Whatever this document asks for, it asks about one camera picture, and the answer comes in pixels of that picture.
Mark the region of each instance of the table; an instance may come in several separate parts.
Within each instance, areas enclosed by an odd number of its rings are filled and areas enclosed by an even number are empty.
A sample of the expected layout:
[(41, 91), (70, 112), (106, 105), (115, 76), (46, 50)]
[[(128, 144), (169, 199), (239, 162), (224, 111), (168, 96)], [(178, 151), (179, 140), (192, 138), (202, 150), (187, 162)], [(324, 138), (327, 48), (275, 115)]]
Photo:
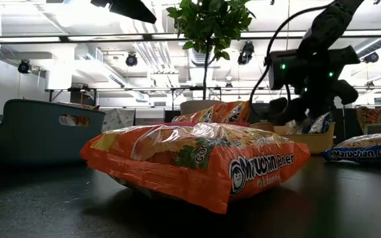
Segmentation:
[(381, 237), (381, 169), (312, 157), (227, 215), (151, 200), (84, 166), (0, 174), (0, 237)]

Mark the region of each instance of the plastic packaging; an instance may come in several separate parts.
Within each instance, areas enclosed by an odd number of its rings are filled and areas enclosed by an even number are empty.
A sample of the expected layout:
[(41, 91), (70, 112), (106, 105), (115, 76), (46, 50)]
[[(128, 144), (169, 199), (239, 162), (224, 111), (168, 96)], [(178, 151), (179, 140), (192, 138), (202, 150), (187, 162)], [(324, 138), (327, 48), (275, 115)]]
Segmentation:
[(330, 112), (319, 116), (316, 121), (311, 125), (309, 134), (324, 134), (329, 131), (330, 124), (333, 121), (333, 117)]
[(187, 114), (176, 116), (172, 122), (246, 122), (249, 115), (249, 101), (242, 102), (218, 102), (210, 108)]
[(354, 161), (357, 163), (381, 164), (381, 134), (357, 136), (324, 151), (326, 161)]
[(224, 214), (228, 202), (289, 179), (307, 161), (305, 144), (231, 124), (134, 126), (92, 139), (88, 166), (142, 188)]

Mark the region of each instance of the black robotic arm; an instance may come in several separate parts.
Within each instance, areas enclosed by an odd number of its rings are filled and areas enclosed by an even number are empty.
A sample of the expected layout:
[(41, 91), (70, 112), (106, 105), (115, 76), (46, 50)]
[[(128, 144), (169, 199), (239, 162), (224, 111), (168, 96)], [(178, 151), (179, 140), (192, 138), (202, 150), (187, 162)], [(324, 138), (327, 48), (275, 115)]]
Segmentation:
[(362, 2), (332, 2), (314, 19), (297, 50), (267, 53), (270, 88), (278, 90), (286, 86), (288, 89), (292, 85), (295, 94), (300, 95), (290, 100), (288, 90), (287, 100), (278, 99), (270, 103), (272, 111), (281, 111), (273, 116), (275, 124), (301, 121), (305, 119), (307, 109), (309, 117), (317, 118), (334, 107), (335, 97), (340, 97), (343, 104), (356, 101), (357, 91), (345, 80), (339, 80), (339, 75), (345, 65), (360, 63), (358, 56), (351, 46), (336, 50), (329, 50), (329, 47), (343, 35)]

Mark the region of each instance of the blue noodle package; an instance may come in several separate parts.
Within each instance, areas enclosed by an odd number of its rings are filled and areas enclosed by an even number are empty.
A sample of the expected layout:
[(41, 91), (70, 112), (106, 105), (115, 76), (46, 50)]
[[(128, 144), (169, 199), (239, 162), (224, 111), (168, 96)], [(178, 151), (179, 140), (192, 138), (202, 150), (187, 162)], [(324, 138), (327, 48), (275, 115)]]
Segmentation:
[(326, 161), (354, 161), (381, 164), (381, 134), (357, 136), (347, 139), (321, 153)]

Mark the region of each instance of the fluorescent light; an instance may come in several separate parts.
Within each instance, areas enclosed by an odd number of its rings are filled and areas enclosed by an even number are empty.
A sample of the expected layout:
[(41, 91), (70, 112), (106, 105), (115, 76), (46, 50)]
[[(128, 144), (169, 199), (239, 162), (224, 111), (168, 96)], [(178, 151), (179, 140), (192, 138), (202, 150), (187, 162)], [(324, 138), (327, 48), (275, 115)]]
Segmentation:
[(185, 35), (180, 34), (179, 37), (177, 37), (177, 34), (174, 34), (174, 33), (153, 34), (152, 38), (154, 40), (185, 39)]
[(121, 89), (115, 89), (115, 88), (112, 88), (112, 89), (98, 89), (98, 88), (96, 88), (96, 90), (98, 90), (98, 92), (124, 92), (125, 91), (123, 88), (121, 88)]
[(343, 36), (381, 36), (381, 30), (347, 30)]
[(156, 87), (151, 87), (151, 88), (134, 88), (132, 89), (133, 91), (153, 91), (153, 90), (156, 90), (156, 91), (169, 91), (171, 90), (171, 88), (156, 88)]
[(118, 35), (118, 36), (68, 36), (69, 40), (80, 42), (80, 41), (105, 41), (105, 40), (143, 40), (142, 35)]
[[(275, 32), (242, 32), (242, 38), (271, 38)], [(304, 31), (298, 32), (279, 32), (277, 37), (303, 37), (305, 35)]]
[(43, 36), (43, 37), (0, 37), (0, 43), (32, 43), (32, 42), (59, 42), (60, 39), (56, 36)]
[(2, 0), (0, 1), (0, 5), (21, 5), (21, 4), (36, 5), (36, 4), (45, 4), (45, 3), (46, 3), (46, 0), (16, 0), (16, 1)]

